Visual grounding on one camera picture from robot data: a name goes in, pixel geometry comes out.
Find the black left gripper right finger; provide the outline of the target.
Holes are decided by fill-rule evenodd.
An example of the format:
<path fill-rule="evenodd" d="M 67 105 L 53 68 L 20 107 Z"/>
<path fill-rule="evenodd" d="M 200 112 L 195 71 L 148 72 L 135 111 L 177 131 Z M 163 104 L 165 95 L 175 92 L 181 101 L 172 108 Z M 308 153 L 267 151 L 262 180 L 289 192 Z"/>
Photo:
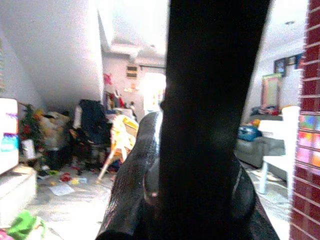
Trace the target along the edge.
<path fill-rule="evenodd" d="M 231 217 L 234 240 L 278 240 L 255 187 L 239 159 L 232 156 Z"/>

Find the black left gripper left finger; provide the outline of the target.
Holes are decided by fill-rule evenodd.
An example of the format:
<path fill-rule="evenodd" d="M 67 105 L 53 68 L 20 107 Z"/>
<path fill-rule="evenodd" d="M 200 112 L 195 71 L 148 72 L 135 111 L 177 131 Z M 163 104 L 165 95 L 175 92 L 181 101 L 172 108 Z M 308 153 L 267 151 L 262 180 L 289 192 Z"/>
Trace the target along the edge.
<path fill-rule="evenodd" d="M 158 240 L 155 205 L 163 114 L 147 114 L 136 142 L 119 168 L 111 189 L 98 240 Z"/>

